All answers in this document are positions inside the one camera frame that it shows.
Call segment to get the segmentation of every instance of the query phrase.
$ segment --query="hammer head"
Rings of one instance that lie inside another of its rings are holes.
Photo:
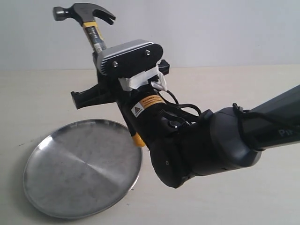
[[[82,26],[85,22],[95,21],[94,17],[100,18],[110,25],[116,17],[105,8],[91,3],[75,3],[70,8],[54,7],[53,16],[56,21],[73,18]]]

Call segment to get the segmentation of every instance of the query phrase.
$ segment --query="white table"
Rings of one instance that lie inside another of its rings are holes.
[[[175,68],[166,77],[181,103],[244,108],[300,83],[300,65]],[[22,173],[35,146],[68,123],[93,118],[124,124],[116,104],[76,110],[70,91],[96,84],[93,70],[0,72],[0,224],[64,224],[25,199]],[[85,225],[299,225],[300,145],[267,150],[247,169],[193,178],[179,189],[156,177],[149,152],[134,191]]]

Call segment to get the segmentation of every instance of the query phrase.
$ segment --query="hammer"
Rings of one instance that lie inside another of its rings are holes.
[[[105,8],[91,3],[75,3],[70,8],[54,7],[53,16],[56,21],[73,18],[82,26],[95,53],[106,49],[103,36],[94,17],[100,18],[110,25],[116,17]]]

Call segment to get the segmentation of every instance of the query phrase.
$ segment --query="yellow warning sticker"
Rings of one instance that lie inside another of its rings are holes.
[[[144,109],[157,103],[165,103],[165,101],[159,95],[150,95],[140,101],[140,104]]]

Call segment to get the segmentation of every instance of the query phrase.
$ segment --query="round metal tray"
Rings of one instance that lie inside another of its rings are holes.
[[[142,157],[125,126],[108,120],[75,122],[35,148],[24,170],[25,195],[49,216],[87,217],[127,194]]]

